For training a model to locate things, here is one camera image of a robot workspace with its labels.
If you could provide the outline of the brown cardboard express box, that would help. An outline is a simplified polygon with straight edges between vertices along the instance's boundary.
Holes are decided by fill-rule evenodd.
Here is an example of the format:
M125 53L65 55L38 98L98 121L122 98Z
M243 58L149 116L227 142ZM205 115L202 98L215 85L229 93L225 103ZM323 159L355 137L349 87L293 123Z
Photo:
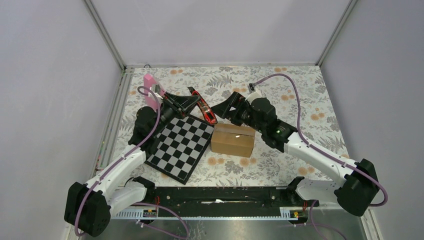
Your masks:
M249 158L256 131L248 126L218 123L214 126L210 147L213 153Z

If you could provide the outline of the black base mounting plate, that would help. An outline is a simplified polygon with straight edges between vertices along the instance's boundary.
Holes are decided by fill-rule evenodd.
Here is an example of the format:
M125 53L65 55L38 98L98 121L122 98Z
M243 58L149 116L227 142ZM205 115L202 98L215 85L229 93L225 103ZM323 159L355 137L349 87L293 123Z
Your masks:
M301 212L307 207L318 207L320 203L314 200L303 200L298 194L287 187L154 187L148 189L143 203L158 204L175 212L183 214L224 211L248 213L260 208L273 209L283 207L293 208Z

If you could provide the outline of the red black utility knife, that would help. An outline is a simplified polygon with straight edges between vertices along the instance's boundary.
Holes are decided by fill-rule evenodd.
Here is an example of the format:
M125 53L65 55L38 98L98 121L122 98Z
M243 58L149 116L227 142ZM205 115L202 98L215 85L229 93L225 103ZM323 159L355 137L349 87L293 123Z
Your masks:
M217 124L218 120L215 113L212 111L211 107L207 104L200 93L191 86L188 87L188 90L192 96L199 96L197 106L199 107L204 120L211 125Z

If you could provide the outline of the right aluminium corner post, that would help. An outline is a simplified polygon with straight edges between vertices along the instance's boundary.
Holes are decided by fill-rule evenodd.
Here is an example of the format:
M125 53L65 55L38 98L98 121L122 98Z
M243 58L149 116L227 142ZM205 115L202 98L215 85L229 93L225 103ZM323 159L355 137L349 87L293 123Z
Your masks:
M325 61L325 59L327 58L330 50L332 49L334 43L336 42L339 34L341 33L341 31L343 30L345 24L347 23L351 13L353 12L355 6L357 5L357 3L359 2L359 0L350 0L348 2L347 7L345 8L345 10L343 11L339 21L337 22L329 40L327 41L323 51L321 52L318 60L315 62L316 66L321 67Z

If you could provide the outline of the left aluminium corner post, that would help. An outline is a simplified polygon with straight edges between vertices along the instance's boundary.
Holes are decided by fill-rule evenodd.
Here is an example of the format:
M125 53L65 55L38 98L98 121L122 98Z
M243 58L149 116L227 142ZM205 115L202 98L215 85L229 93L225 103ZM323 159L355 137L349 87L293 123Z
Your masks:
M123 58L121 57L116 45L114 44L104 22L102 21L102 18L100 14L98 13L94 2L92 0L83 0L82 2L84 3L90 17L92 18L97 30L99 31L106 47L110 51L120 71L124 72L126 70L126 64Z

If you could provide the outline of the black white checkerboard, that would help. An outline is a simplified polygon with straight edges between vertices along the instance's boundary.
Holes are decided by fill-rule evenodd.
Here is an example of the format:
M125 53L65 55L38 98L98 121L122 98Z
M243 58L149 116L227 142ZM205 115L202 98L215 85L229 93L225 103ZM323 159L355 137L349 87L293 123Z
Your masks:
M211 142L214 126L189 115L174 118L157 135L159 144L146 164L185 185Z

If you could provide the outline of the pink triangular block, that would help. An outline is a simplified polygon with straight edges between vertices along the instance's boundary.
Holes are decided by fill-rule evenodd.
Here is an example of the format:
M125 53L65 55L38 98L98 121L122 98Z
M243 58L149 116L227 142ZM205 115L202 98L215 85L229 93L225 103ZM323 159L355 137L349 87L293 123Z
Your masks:
M145 89L143 90L144 100L147 106L151 107L153 110L156 111L158 108L160 108L163 97L157 97L155 93L151 90L151 86L153 84L160 84L160 83L158 82L158 80L154 78L152 74L150 73L145 74L143 76L143 86L145 87Z

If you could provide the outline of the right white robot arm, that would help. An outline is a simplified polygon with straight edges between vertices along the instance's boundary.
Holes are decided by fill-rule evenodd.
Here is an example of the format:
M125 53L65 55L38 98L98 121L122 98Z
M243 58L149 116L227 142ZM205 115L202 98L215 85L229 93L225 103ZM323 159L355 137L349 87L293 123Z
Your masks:
M233 92L211 110L236 126L244 124L255 129L267 146L305 161L330 178L296 177L289 184L292 189L286 193L291 205L299 206L305 200L337 203L357 217L371 207L380 190L374 164L365 158L355 161L315 146L296 127L278 119L275 107L259 93L244 97Z

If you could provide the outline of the aluminium corner post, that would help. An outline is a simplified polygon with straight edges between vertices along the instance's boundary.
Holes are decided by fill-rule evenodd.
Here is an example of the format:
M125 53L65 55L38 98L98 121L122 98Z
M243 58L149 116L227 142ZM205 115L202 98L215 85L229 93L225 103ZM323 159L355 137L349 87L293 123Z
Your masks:
M98 13L94 2L92 0L83 0L82 2L84 3L90 17L92 18L97 30L99 31L106 47L110 51L120 71L124 72L126 70L126 64L123 58L121 57L116 45L114 44L104 22L102 21L102 18L100 14Z
M318 60L315 62L316 66L321 67L325 61L325 59L327 58L330 50L332 49L334 43L336 42L339 34L341 33L341 31L343 30L345 24L347 23L351 13L353 12L355 6L357 5L357 3L359 2L359 0L350 0L348 2L347 7L345 8L345 10L343 11L339 21L337 22L329 40L327 41L323 51L321 52Z

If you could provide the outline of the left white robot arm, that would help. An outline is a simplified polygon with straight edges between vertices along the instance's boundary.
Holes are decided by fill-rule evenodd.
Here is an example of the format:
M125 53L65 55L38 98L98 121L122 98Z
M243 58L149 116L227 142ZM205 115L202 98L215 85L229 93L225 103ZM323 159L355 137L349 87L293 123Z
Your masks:
M163 96L152 93L152 97L157 109L143 106L137 111L133 133L123 153L93 178L69 187L64 220L74 226L78 237L83 234L97 237L120 211L136 202L144 206L154 202L154 190L138 181L127 187L119 185L156 152L158 134L172 120L184 119L200 98L167 92Z

